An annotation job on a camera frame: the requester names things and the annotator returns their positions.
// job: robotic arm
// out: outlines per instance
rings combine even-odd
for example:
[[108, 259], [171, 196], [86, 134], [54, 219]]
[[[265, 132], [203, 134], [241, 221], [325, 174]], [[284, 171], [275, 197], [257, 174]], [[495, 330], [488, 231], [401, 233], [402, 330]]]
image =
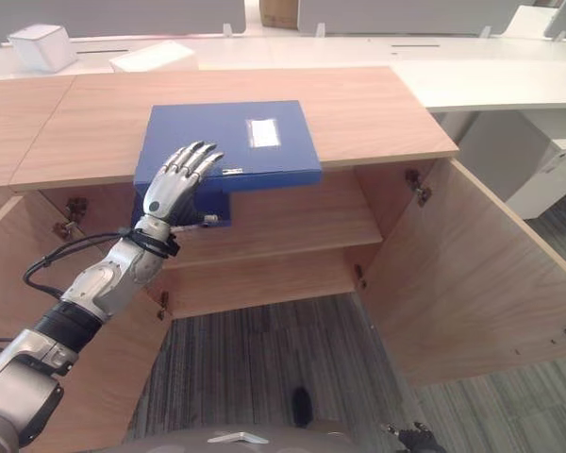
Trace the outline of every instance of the robotic arm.
[[0, 453], [16, 452], [38, 437], [63, 396], [53, 375], [65, 376], [101, 326], [175, 254], [171, 223], [224, 155], [212, 152], [215, 147], [197, 142], [172, 154], [154, 177], [134, 230], [77, 276], [56, 306], [0, 353]]

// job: wooden shelf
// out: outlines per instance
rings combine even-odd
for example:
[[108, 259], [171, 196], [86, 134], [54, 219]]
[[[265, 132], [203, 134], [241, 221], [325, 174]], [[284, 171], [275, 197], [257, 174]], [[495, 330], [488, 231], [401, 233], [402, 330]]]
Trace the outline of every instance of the wooden shelf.
[[149, 293], [170, 293], [174, 318], [354, 291], [342, 249], [163, 271]]
[[232, 196], [233, 226], [178, 233], [166, 269], [381, 242], [352, 170], [316, 185]]

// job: metal bracket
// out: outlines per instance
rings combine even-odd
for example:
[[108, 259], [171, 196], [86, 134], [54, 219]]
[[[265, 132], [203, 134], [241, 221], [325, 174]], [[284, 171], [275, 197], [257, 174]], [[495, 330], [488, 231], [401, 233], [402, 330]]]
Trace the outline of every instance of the metal bracket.
[[367, 280], [365, 279], [365, 274], [362, 272], [362, 266], [360, 264], [355, 264], [355, 275], [357, 276], [360, 288], [363, 290], [367, 288]]
[[405, 181], [412, 191], [417, 195], [417, 204], [423, 206], [432, 196], [432, 190], [429, 187], [422, 186], [420, 174], [415, 169], [409, 169], [405, 172]]
[[81, 196], [70, 198], [65, 205], [67, 210], [67, 222], [56, 222], [53, 232], [63, 241], [72, 239], [74, 227], [79, 225], [88, 210], [88, 199]]
[[161, 299], [159, 300], [159, 305], [161, 308], [158, 311], [158, 319], [163, 321], [166, 317], [166, 310], [168, 310], [168, 302], [170, 302], [170, 293], [167, 291], [161, 292]]

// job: white cabinet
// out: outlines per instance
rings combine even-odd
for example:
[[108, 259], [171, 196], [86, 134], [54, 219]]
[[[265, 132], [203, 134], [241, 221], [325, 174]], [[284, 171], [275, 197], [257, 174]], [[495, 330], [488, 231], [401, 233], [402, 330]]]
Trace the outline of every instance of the white cabinet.
[[566, 109], [480, 113], [459, 160], [523, 219], [566, 194]]

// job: cabinet door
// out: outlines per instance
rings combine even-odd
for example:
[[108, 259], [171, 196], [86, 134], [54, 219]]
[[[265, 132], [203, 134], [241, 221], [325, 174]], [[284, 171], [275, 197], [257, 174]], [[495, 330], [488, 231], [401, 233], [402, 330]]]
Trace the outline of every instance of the cabinet door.
[[[39, 193], [14, 196], [0, 209], [0, 337], [32, 327], [55, 300], [24, 285], [29, 264], [62, 244], [53, 232], [62, 215]], [[35, 279], [67, 288], [103, 254], [90, 248], [40, 271]], [[67, 377], [65, 396], [44, 433], [25, 451], [63, 452], [122, 441], [169, 322], [141, 293], [99, 331]]]
[[360, 297], [413, 384], [566, 355], [566, 261], [454, 159], [438, 160]]

